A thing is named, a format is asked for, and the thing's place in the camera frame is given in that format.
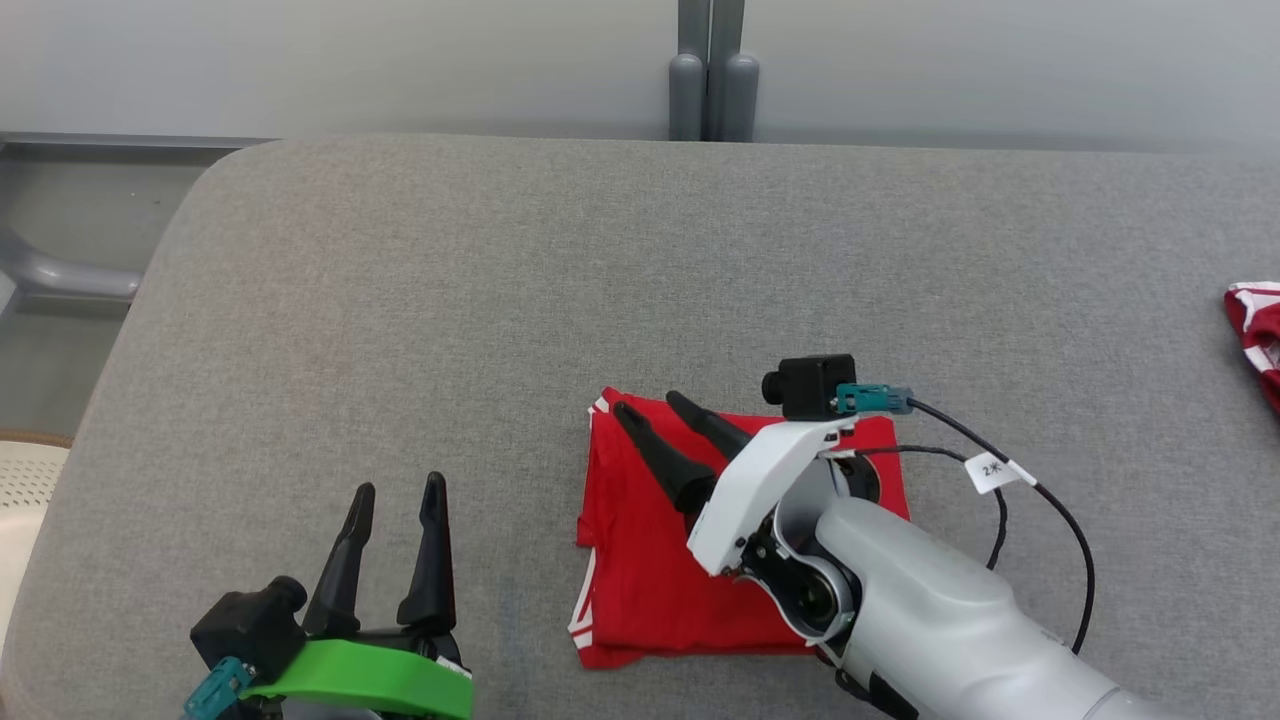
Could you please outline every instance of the metal frame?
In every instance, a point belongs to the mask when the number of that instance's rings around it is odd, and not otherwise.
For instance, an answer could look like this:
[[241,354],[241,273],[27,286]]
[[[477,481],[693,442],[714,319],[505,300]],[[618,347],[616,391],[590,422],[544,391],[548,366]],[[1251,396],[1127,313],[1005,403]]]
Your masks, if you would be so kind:
[[99,268],[41,252],[4,224],[0,224],[0,272],[18,286],[15,297],[22,293],[132,302],[142,283],[142,273]]
[[741,53],[745,0],[680,0],[671,140],[751,142],[760,63]]

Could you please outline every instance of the red t-shirt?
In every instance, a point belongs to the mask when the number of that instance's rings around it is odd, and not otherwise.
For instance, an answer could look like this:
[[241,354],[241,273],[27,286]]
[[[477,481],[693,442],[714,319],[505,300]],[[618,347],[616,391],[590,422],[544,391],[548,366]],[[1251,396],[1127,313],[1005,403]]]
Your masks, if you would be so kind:
[[[625,401],[654,432],[717,473],[728,464],[666,402],[605,388],[590,410],[591,443],[577,544],[590,547],[570,634],[585,667],[618,667],[645,655],[812,652],[763,588],[710,577],[685,546],[685,519],[671,506],[631,438],[609,411]],[[724,415],[755,434],[782,418]],[[841,448],[897,445],[888,418],[860,420]],[[910,519],[897,455],[870,456],[881,505]]]
[[1280,283],[1235,283],[1224,300],[1244,356],[1258,369],[1267,402],[1280,413]]

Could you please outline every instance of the black camera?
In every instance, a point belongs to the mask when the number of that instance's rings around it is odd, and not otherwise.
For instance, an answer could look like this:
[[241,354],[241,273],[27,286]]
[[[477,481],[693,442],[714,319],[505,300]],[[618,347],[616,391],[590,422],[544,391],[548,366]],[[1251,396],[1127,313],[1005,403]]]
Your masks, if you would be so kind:
[[787,420],[835,420],[849,415],[836,407],[836,387],[856,383],[852,355],[788,357],[764,374],[760,392],[769,405],[781,405]]

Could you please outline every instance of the white cable label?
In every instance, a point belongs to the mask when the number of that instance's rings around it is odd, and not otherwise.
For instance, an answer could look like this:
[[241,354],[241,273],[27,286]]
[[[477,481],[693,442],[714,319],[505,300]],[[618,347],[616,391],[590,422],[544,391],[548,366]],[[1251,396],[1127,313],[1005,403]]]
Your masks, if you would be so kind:
[[969,460],[965,460],[964,469],[969,471],[969,479],[973,480],[973,487],[982,495],[987,495],[1000,486],[1009,484],[1014,480],[1025,480],[1029,486],[1036,484],[1036,478],[1033,478],[1027,470],[1023,470],[1021,465],[1014,462],[1012,460],[1009,462],[1001,462],[989,452],[983,452],[982,455],[975,455]]

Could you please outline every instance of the white wall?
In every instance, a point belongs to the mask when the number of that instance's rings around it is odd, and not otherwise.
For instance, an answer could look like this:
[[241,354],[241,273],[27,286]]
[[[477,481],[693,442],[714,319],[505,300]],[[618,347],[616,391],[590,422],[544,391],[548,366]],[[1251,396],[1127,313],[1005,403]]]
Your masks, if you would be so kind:
[[[673,0],[0,0],[0,132],[666,133]],[[756,138],[1280,146],[1277,0],[749,0]]]
[[746,4],[756,140],[1280,145],[1276,0]]
[[0,0],[0,131],[664,137],[650,0]]

